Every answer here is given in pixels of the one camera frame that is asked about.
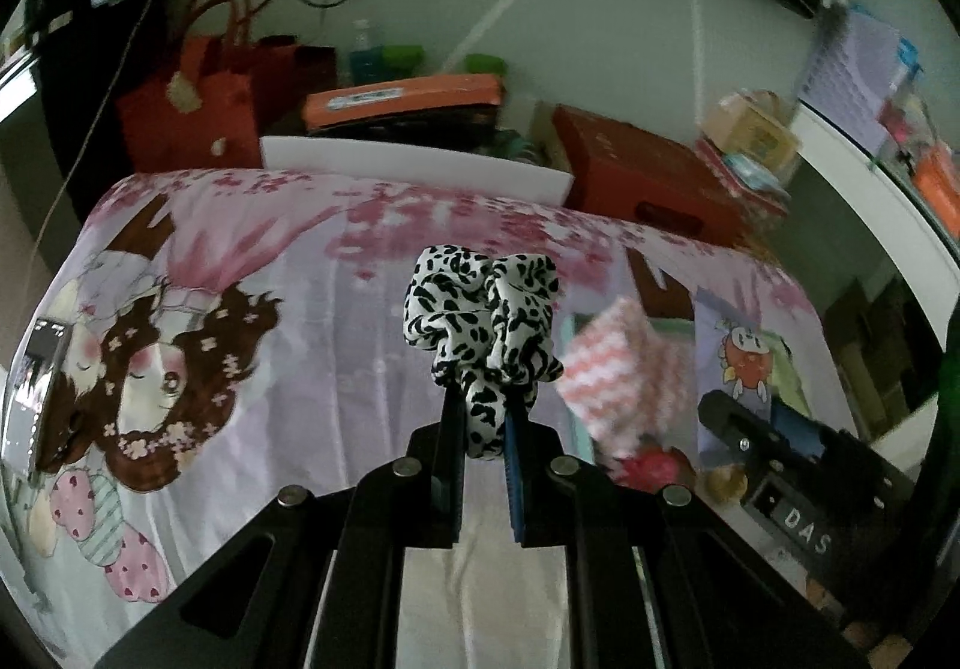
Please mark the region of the round tan pouch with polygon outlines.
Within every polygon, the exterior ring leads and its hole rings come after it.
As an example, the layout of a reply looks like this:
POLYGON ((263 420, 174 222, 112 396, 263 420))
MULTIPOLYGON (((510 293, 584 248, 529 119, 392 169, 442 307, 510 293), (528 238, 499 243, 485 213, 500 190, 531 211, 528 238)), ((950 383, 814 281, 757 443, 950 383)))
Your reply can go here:
POLYGON ((740 464, 715 467, 706 472, 704 488, 716 505, 739 503, 747 493, 747 472, 740 464))

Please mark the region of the purple cartoon tissue pack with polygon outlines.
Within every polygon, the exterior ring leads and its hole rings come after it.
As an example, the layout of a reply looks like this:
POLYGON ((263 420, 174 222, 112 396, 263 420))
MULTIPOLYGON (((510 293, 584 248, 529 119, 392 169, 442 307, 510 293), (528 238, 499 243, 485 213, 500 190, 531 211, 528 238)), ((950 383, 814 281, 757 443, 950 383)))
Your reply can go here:
POLYGON ((722 391, 760 419, 771 419, 773 352, 754 321, 708 290, 693 297, 698 398, 722 391))

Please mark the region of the black white leopard scrunchie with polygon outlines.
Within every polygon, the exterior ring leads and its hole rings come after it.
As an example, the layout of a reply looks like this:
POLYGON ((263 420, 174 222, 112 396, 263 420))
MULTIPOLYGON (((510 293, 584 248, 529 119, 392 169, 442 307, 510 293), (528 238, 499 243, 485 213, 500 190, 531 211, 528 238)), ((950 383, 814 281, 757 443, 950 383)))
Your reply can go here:
POLYGON ((530 412, 539 386, 562 376, 553 352, 558 292, 546 254, 491 258, 434 245, 416 258, 404 297, 405 343, 431 352, 433 382, 462 394, 474 460, 501 456, 508 414, 530 412))

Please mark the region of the pink white fuzzy cloth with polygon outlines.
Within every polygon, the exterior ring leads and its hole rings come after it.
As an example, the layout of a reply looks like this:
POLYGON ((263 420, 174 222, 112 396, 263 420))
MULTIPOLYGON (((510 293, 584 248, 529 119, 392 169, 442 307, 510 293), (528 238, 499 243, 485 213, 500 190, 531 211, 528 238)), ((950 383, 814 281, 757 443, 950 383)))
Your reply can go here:
POLYGON ((556 382, 568 409, 609 458, 628 458, 693 409, 693 334, 658 326, 635 298, 620 297, 574 334, 556 382))

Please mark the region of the light green cloth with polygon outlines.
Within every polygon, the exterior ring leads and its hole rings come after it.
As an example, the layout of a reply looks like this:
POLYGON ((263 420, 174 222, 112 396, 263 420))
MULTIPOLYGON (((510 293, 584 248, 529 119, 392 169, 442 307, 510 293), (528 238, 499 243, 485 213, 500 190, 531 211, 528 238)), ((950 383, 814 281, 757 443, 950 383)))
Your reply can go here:
POLYGON ((794 367, 793 356, 789 347, 781 337, 773 336, 768 339, 771 354, 773 354, 773 371, 771 371, 771 385, 776 396, 781 401, 799 412, 805 419, 812 419, 812 411, 805 399, 804 386, 799 371, 794 367))

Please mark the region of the white tray with teal rim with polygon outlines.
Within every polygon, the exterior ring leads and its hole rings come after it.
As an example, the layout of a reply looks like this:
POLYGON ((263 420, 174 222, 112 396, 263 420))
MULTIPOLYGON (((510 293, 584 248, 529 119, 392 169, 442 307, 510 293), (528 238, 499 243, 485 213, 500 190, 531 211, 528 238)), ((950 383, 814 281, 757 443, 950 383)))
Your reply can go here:
POLYGON ((779 399, 802 419, 811 410, 781 336, 698 311, 700 321, 654 320, 619 298, 566 344, 556 389, 613 482, 652 493, 708 474, 729 502, 747 487, 742 456, 698 419, 700 399, 719 389, 765 421, 779 399))

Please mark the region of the pink cartoon print bedsheet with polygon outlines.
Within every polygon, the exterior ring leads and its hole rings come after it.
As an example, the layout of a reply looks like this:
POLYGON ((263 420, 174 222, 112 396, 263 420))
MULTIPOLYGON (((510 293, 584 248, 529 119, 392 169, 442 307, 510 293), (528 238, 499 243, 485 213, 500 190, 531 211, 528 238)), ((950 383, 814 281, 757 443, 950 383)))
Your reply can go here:
POLYGON ((70 346, 36 476, 2 485, 3 575, 59 666, 93 666, 280 487, 352 485, 431 421, 441 393, 402 302, 434 245, 550 256, 556 334, 620 297, 690 320, 708 290, 782 337, 812 417, 853 423, 804 290, 740 251, 393 181, 131 176, 41 302, 70 346))

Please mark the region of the white foam board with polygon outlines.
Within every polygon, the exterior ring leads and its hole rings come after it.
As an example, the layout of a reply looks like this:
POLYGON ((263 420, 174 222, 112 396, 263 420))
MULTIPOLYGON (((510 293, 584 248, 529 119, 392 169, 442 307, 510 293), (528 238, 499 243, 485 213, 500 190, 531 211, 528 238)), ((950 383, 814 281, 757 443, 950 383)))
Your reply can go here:
POLYGON ((260 152, 270 170, 415 183, 547 206, 561 206, 573 185, 573 175, 566 170, 395 142, 265 136, 260 152))

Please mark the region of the blue wet wipes pack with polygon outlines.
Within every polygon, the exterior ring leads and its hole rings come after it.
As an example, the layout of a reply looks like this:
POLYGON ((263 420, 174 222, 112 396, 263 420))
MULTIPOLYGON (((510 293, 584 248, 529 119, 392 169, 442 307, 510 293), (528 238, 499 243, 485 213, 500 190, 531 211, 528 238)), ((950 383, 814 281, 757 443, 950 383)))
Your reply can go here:
POLYGON ((752 157, 734 152, 722 158, 724 165, 737 177, 737 180, 755 193, 782 193, 784 188, 778 177, 752 157))

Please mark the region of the red cardboard box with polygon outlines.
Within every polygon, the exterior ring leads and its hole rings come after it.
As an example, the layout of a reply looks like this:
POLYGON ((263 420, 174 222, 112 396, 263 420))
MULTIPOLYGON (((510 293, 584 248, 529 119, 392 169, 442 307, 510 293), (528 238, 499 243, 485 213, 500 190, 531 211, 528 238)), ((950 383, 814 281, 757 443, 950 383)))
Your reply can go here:
POLYGON ((737 199, 683 144, 568 105, 551 124, 573 172, 568 208, 718 247, 750 232, 737 199))

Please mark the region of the white curved desk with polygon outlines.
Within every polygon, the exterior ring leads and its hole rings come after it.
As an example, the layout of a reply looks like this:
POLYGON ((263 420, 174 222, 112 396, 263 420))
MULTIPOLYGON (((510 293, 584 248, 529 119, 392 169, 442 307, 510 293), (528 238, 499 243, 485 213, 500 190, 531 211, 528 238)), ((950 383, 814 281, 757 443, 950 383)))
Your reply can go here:
POLYGON ((905 279, 941 346, 958 304, 958 247, 918 196, 801 103, 791 120, 800 157, 833 188, 905 279))

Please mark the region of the orange black box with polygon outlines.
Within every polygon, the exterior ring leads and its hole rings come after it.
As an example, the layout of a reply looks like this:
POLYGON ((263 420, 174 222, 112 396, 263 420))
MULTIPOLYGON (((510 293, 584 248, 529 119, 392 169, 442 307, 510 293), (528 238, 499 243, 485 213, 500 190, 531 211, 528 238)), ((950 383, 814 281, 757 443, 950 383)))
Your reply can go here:
POLYGON ((503 105, 494 74, 437 74, 318 92, 304 100, 306 133, 475 152, 493 141, 503 105))

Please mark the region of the lavender perforated basket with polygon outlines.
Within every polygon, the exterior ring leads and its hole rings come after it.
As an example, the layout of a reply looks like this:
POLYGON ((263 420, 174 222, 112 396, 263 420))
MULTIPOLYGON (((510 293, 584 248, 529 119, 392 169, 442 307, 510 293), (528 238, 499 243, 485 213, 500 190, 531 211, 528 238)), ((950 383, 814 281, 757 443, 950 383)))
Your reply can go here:
POLYGON ((901 71, 900 43, 900 31, 887 22, 828 9, 797 100, 866 154, 877 155, 887 142, 880 114, 901 71))

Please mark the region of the green dumbbell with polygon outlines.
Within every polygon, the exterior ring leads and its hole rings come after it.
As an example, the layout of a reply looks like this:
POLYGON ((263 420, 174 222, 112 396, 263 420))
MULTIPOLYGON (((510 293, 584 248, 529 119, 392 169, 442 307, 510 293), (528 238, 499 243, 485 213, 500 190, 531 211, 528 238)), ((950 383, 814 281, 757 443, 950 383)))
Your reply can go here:
POLYGON ((462 70, 467 74, 489 74, 500 79, 508 75, 509 66, 501 56, 488 53, 469 53, 462 59, 462 70))

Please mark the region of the red gift bag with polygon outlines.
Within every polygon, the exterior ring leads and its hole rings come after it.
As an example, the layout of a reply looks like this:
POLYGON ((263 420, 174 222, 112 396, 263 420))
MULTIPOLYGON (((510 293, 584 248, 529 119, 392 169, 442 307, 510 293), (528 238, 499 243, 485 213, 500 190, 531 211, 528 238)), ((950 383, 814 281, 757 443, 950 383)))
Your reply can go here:
POLYGON ((251 0, 190 0, 176 63, 119 100, 139 173, 258 169, 265 136, 306 133, 306 98, 338 81, 337 52, 249 35, 251 0))

